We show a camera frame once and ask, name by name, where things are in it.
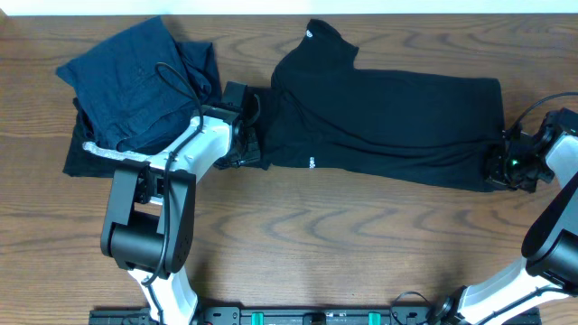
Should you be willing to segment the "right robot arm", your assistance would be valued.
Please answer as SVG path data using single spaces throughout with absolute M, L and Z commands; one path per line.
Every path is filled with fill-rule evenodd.
M 577 115 L 546 114 L 535 135 L 515 125 L 486 163 L 488 182 L 533 192 L 561 189 L 525 235 L 521 257 L 483 283 L 464 286 L 428 314 L 430 324 L 537 324 L 534 309 L 577 294 Z

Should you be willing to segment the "black polo shirt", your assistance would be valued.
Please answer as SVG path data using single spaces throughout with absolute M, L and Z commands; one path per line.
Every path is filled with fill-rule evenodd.
M 328 23 L 257 88 L 261 165 L 333 168 L 490 192 L 484 163 L 502 140 L 499 81 L 402 70 L 359 70 L 358 48 Z

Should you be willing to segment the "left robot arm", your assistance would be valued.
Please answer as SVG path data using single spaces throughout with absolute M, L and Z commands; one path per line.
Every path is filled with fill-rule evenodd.
M 139 283 L 149 305 L 92 311 L 92 324 L 192 324 L 198 296 L 185 262 L 191 250 L 196 184 L 211 166 L 236 168 L 261 154 L 252 125 L 260 99 L 228 82 L 221 102 L 203 105 L 162 152 L 125 158 L 114 173 L 100 239 L 103 255 Z

